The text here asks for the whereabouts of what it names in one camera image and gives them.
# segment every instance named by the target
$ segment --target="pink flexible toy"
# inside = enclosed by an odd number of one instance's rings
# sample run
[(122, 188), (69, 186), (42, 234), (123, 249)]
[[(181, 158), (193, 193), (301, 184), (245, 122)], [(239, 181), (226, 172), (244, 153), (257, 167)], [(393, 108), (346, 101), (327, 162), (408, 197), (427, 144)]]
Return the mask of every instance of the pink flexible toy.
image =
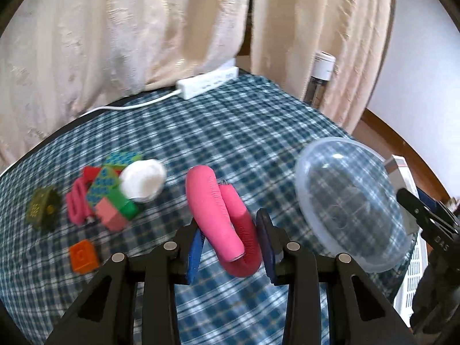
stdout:
[(222, 267), (237, 277), (255, 273), (262, 262), (256, 228), (233, 186), (218, 185), (210, 167), (196, 166), (187, 174), (185, 192), (190, 211)]
[(67, 214), (70, 221), (81, 226), (85, 220), (93, 215), (87, 199), (87, 188), (82, 177), (75, 180), (72, 190), (65, 195), (67, 202)]

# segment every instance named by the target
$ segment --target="white power strip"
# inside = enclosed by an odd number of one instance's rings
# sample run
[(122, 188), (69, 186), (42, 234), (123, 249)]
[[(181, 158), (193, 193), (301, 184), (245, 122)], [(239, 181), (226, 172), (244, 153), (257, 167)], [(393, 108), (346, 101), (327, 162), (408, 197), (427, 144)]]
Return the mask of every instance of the white power strip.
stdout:
[(180, 89), (179, 97), (189, 100), (211, 89), (217, 88), (229, 80), (238, 77), (238, 68), (232, 66), (226, 69), (217, 69), (206, 74), (197, 75), (176, 82), (176, 88)]

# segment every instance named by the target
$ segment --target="white plastic basket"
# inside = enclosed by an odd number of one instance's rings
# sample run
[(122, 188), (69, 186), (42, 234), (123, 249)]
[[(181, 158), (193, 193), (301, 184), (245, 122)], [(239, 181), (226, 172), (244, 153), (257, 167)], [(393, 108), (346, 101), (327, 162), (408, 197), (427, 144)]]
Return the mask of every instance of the white plastic basket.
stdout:
[(426, 250), (426, 242), (420, 237), (420, 232), (417, 236), (417, 243), (413, 250), (412, 258), (410, 260), (409, 268), (404, 281), (395, 297), (393, 307), (399, 313), (404, 323), (410, 327), (409, 319), (413, 314), (412, 311), (412, 300), (417, 290), (420, 279), (423, 276), (423, 272), (428, 265), (428, 253)]

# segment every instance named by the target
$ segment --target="blue gripper pad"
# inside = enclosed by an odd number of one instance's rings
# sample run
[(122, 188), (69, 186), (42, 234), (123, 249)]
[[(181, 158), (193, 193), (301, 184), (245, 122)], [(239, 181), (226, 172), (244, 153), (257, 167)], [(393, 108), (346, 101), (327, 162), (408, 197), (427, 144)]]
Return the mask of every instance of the blue gripper pad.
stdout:
[(200, 229), (197, 229), (195, 236), (192, 241), (192, 246), (189, 252), (189, 268), (187, 270), (187, 282), (191, 284), (193, 279), (198, 272), (198, 266), (200, 265), (201, 254), (203, 251), (205, 236), (202, 234)]
[(272, 284), (277, 284), (278, 278), (275, 273), (275, 265), (284, 258), (284, 252), (277, 235), (277, 228), (265, 209), (260, 209), (256, 215), (257, 239), (262, 251), (265, 265), (265, 273)]

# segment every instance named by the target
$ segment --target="pink toy block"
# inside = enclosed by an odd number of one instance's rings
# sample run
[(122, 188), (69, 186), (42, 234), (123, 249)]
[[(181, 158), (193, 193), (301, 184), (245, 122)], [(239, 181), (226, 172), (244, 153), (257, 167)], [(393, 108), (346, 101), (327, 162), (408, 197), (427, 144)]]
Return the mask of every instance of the pink toy block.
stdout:
[(68, 217), (77, 226), (83, 225), (85, 219), (93, 215), (93, 210), (88, 204), (86, 194), (85, 181), (82, 177), (79, 177), (75, 180), (72, 190), (65, 196)]
[(103, 197), (102, 200), (96, 204), (95, 209), (102, 224), (112, 232), (121, 231), (128, 224), (126, 218), (118, 212), (106, 197)]

